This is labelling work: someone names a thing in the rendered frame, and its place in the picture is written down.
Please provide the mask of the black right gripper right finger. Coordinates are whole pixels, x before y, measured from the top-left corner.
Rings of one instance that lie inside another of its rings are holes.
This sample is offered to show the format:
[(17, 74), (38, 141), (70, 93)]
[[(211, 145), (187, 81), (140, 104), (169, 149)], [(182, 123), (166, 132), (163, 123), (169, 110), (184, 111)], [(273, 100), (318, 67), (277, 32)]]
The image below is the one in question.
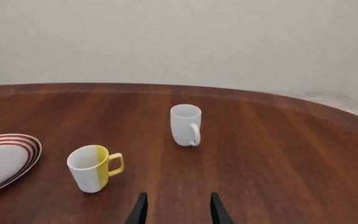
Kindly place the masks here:
[(210, 212), (213, 224), (234, 224), (216, 192), (211, 193)]

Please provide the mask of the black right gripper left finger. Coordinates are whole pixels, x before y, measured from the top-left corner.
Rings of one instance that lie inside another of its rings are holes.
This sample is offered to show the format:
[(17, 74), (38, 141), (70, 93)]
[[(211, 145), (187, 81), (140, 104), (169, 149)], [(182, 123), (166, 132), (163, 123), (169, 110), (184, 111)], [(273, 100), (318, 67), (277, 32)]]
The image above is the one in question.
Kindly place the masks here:
[(125, 220), (124, 224), (145, 224), (147, 219), (148, 200), (147, 193), (141, 192), (138, 199)]

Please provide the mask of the white and yellow mug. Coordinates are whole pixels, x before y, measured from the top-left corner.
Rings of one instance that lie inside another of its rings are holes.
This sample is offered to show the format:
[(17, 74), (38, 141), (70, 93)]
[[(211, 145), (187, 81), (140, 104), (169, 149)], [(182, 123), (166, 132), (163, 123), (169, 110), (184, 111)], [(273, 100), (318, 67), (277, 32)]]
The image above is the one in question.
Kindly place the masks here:
[[(119, 167), (110, 171), (109, 163), (115, 159)], [(110, 177), (124, 171), (124, 158), (120, 152), (110, 154), (103, 146), (87, 145), (68, 156), (67, 166), (80, 190), (94, 194), (107, 185)]]

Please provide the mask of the white plate with red rings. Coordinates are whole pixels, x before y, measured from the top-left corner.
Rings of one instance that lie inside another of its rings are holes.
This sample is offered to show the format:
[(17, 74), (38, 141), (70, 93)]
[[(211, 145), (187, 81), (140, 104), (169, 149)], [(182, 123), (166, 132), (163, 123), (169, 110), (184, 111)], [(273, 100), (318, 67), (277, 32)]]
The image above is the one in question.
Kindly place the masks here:
[(26, 134), (0, 134), (0, 189), (29, 171), (42, 155), (42, 143)]

